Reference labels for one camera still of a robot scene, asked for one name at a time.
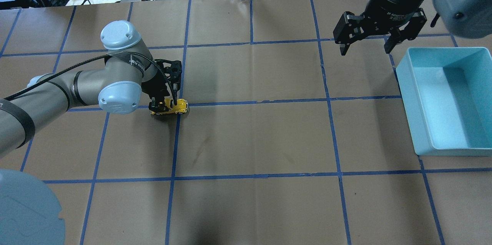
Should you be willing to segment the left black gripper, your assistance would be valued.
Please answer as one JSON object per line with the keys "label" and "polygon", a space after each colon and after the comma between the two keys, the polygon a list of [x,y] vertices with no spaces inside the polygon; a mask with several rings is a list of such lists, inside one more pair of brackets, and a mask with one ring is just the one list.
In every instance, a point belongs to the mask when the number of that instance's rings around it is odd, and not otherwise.
{"label": "left black gripper", "polygon": [[178,93],[181,87],[181,61],[156,59],[151,68],[156,68],[157,66],[159,68],[156,70],[155,75],[141,84],[142,92],[151,98],[149,102],[150,113],[166,112],[165,102],[160,102],[156,98],[172,96],[173,105],[177,106]]}

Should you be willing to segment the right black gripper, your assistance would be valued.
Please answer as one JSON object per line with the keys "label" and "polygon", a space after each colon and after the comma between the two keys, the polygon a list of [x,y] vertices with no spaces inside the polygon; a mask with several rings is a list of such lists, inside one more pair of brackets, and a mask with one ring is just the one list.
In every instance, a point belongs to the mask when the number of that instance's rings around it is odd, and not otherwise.
{"label": "right black gripper", "polygon": [[346,56],[351,44],[369,36],[389,34],[384,44],[386,54],[404,40],[415,39],[427,22],[423,1],[369,0],[360,15],[343,12],[333,30],[341,55]]}

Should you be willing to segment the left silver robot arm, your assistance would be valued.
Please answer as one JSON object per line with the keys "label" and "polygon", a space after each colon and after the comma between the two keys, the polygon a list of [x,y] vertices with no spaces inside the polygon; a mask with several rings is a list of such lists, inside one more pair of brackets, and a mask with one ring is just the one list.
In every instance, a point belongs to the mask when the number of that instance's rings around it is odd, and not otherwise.
{"label": "left silver robot arm", "polygon": [[107,54],[30,80],[23,90],[1,99],[1,157],[22,147],[68,110],[98,105],[125,115],[149,96],[152,115],[184,114],[188,102],[178,97],[182,63],[154,58],[135,26],[113,21],[100,33]]}

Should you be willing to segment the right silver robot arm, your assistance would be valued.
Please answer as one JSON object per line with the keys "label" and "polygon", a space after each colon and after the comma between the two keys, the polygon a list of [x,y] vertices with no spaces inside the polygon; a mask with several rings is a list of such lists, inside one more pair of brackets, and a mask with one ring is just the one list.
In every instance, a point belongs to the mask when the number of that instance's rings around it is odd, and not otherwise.
{"label": "right silver robot arm", "polygon": [[[341,55],[351,44],[370,36],[388,35],[384,50],[389,54],[396,45],[414,40],[427,22],[421,5],[424,0],[369,0],[364,12],[343,12],[334,27],[334,42]],[[480,39],[491,34],[491,0],[432,0],[435,20],[442,19],[452,35]]]}

